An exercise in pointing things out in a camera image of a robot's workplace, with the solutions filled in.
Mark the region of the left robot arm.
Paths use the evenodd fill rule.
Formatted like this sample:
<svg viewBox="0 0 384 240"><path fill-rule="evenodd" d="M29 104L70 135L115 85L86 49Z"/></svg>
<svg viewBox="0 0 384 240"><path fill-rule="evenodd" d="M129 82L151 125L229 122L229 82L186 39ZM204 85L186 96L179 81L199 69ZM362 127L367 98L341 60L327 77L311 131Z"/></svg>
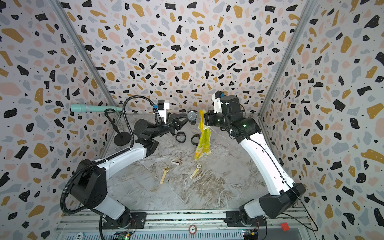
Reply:
<svg viewBox="0 0 384 240"><path fill-rule="evenodd" d="M175 135L186 123L193 125L197 119L194 111L172 114L166 101L155 104L147 97L140 98L152 106L155 122L137 120L134 127L127 126L127 132L118 133L127 148L97 161L85 159L79 163L62 191L60 208L64 214L73 215L88 209L100 215L101 223L107 221L119 229L131 224L131 211L109 196L107 181L129 165L152 155L159 145L156 137Z"/></svg>

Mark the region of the yellow green white cloth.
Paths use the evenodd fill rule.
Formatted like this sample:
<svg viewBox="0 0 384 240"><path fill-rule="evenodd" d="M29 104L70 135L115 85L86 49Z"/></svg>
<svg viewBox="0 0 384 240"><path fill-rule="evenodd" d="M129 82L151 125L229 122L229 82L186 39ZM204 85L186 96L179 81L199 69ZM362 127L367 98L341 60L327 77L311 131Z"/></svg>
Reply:
<svg viewBox="0 0 384 240"><path fill-rule="evenodd" d="M201 136L199 139L198 146L195 151L194 159L195 161L198 161L200 158L204 156L210 155L211 152L211 129L210 127L205 125L205 119L204 114L207 113L205 110L200 110L200 123L199 123L199 129L201 131Z"/></svg>

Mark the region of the black digital watch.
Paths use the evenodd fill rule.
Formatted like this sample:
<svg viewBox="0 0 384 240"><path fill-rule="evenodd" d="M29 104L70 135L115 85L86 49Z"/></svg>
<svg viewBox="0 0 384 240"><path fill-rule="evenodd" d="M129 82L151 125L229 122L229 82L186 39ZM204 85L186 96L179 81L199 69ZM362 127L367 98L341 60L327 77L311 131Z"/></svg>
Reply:
<svg viewBox="0 0 384 240"><path fill-rule="evenodd" d="M199 142L200 142L200 138L201 138L201 135L200 134L195 134L191 137L191 143L194 145L194 146L198 146L199 145Z"/></svg>

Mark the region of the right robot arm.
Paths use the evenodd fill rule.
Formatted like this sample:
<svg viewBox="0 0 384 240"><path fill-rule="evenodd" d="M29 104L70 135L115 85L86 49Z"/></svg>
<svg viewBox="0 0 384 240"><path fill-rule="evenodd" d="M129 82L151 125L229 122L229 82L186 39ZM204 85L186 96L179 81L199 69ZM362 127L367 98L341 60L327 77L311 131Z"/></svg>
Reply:
<svg viewBox="0 0 384 240"><path fill-rule="evenodd" d="M240 206L240 221L251 226L261 216L275 219L300 200L305 186L295 183L283 170L256 120L245 116L238 97L218 91L212 100L214 109L204 114L205 125L219 127L246 150L268 189L268 194Z"/></svg>

